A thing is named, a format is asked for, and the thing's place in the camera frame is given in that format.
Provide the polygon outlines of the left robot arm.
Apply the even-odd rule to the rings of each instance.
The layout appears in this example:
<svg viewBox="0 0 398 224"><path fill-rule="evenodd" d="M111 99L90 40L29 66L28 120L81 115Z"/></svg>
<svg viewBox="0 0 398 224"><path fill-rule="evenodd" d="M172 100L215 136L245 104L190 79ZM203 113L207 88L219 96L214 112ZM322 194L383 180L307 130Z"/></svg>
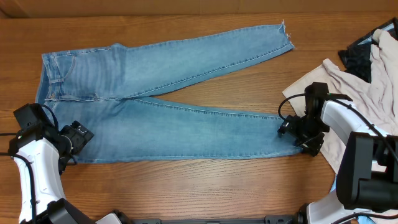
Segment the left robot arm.
<svg viewBox="0 0 398 224"><path fill-rule="evenodd" d="M92 223L66 200L60 176L77 164L74 156L94 135L78 121L59 128L55 115L46 115L49 110L34 103L14 111L21 130L10 140L7 155L19 170L19 223Z"/></svg>

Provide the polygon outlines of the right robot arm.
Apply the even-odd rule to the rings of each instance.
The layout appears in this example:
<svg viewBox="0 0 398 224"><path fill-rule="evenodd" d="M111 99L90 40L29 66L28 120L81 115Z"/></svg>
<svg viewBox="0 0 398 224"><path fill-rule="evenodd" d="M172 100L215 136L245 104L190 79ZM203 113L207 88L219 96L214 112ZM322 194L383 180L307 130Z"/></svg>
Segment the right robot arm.
<svg viewBox="0 0 398 224"><path fill-rule="evenodd" d="M345 145L335 189L317 202L303 205L285 223L348 223L358 217L395 220L385 215L397 209L397 136L366 119L352 99L330 93L314 82L301 94L305 114L284 118L279 136L289 133L303 153L316 156L325 133L334 131Z"/></svg>

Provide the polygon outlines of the light blue denim jeans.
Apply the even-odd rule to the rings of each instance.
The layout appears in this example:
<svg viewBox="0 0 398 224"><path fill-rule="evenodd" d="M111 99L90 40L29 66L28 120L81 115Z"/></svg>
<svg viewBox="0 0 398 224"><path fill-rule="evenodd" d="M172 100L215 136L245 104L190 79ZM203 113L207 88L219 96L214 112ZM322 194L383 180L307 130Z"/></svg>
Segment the light blue denim jeans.
<svg viewBox="0 0 398 224"><path fill-rule="evenodd" d="M278 136L277 115L159 98L293 47L285 26L272 24L141 47L47 53L35 100L59 125L78 121L94 134L76 157L81 163L294 155L300 148Z"/></svg>

